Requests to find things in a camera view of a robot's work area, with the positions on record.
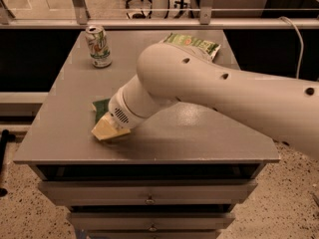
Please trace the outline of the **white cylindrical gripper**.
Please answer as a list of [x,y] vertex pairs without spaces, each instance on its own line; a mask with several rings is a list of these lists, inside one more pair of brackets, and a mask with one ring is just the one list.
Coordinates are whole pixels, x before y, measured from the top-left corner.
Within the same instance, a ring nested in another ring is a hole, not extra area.
[[176,101],[151,95],[138,76],[131,78],[111,97],[108,112],[92,129],[98,140],[106,140],[129,134],[128,128],[135,128],[159,111],[176,104]]

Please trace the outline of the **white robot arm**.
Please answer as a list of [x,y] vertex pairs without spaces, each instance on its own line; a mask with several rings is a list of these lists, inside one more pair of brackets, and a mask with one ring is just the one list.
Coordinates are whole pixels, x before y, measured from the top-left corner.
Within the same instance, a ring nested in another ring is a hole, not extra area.
[[111,97],[92,134],[122,135],[177,102],[201,105],[319,158],[319,84],[221,67],[193,47],[156,43]]

